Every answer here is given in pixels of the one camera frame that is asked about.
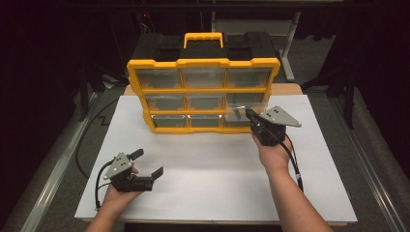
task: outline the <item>table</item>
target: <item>table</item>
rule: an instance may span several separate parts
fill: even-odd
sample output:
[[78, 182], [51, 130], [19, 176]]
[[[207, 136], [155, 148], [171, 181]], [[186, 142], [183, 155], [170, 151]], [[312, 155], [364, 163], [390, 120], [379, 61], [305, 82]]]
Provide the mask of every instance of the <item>table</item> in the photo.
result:
[[[297, 151], [309, 201], [331, 224], [357, 221], [308, 97], [272, 96], [269, 106], [273, 105], [281, 106], [302, 123], [301, 128], [288, 128], [287, 133]], [[268, 178], [248, 133], [153, 134], [142, 119], [136, 96], [123, 96], [117, 104], [76, 218], [89, 220], [96, 214], [94, 186], [100, 168], [119, 152], [130, 154], [139, 148], [145, 155], [136, 160], [138, 175], [148, 176], [161, 166], [164, 174], [154, 183], [153, 191], [136, 198], [120, 220], [278, 223]]]

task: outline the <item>white desk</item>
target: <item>white desk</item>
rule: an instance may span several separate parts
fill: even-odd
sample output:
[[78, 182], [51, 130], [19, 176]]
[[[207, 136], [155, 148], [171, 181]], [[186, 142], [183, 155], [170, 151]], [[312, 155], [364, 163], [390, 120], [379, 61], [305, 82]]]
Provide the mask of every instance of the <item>white desk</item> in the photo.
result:
[[[357, 221], [308, 97], [271, 97], [302, 123], [289, 128], [305, 194], [329, 223]], [[119, 152], [143, 148], [141, 176], [163, 166], [154, 190], [136, 198], [120, 220], [180, 223], [278, 223], [267, 175], [249, 134], [153, 134], [142, 120], [138, 97], [118, 102], [75, 217], [95, 216], [94, 187], [100, 168]], [[100, 190], [103, 200], [105, 188]]]

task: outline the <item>carrying handle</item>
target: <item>carrying handle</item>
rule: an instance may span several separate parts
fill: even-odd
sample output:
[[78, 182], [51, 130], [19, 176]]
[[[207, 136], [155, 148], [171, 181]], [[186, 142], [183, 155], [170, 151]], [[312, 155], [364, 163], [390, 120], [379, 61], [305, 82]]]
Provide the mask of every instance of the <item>carrying handle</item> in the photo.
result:
[[187, 48], [188, 41], [220, 41], [220, 47], [223, 47], [222, 33], [187, 33], [185, 34], [184, 48]]

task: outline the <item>triangular metal plate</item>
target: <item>triangular metal plate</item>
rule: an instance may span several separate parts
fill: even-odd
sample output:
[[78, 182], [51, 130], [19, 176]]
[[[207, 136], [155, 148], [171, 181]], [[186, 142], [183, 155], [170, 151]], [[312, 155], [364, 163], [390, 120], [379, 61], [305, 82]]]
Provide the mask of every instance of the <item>triangular metal plate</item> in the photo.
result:
[[109, 178], [116, 176], [129, 168], [132, 168], [132, 163], [124, 153], [119, 153], [114, 162], [108, 168], [108, 171], [106, 171], [103, 178], [108, 180]]
[[302, 124], [299, 123], [298, 120], [294, 119], [290, 114], [288, 114], [279, 106], [275, 106], [266, 110], [265, 112], [262, 112], [260, 116], [273, 124], [297, 128], [302, 126]]

